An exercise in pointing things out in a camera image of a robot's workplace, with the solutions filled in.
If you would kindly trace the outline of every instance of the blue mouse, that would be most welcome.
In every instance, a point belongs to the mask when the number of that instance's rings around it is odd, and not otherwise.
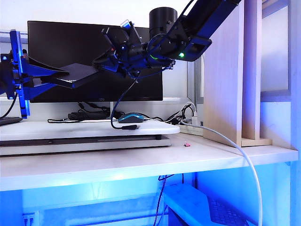
[[[140,123],[144,121],[144,116],[140,113],[131,112],[123,114],[119,119],[119,123]]]

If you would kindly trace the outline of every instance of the platform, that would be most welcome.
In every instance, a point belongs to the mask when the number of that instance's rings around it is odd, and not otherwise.
[[[169,147],[0,158],[0,190],[66,186],[247,166],[233,147],[199,136],[167,135]],[[298,160],[273,145],[243,148],[255,165]]]

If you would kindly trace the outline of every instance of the monitor stand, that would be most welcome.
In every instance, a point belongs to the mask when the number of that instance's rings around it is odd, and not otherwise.
[[[180,132],[178,126],[159,121],[138,124],[139,129],[122,130],[113,129],[109,121],[23,121],[1,127],[0,156],[169,146],[171,142],[164,135]]]

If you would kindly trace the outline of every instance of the white desk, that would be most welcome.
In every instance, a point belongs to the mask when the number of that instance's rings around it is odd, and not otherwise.
[[[0,158],[0,190],[75,185],[247,166],[233,147],[187,134],[168,135],[170,147]],[[191,144],[184,147],[184,142]],[[298,151],[245,147],[255,165],[298,160]]]

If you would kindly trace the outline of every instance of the computer monitor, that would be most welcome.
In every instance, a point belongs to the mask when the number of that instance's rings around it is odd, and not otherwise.
[[[28,21],[28,53],[39,62],[60,68],[73,63],[92,65],[92,61],[110,47],[102,29],[110,27],[117,37],[120,26]],[[148,28],[136,28],[142,42],[149,40]],[[158,69],[144,69],[141,76]],[[102,71],[99,78],[81,87],[70,89],[55,86],[31,99],[31,102],[97,102],[117,101],[133,83],[133,79]],[[124,96],[124,101],[162,100],[162,72],[142,79]]]

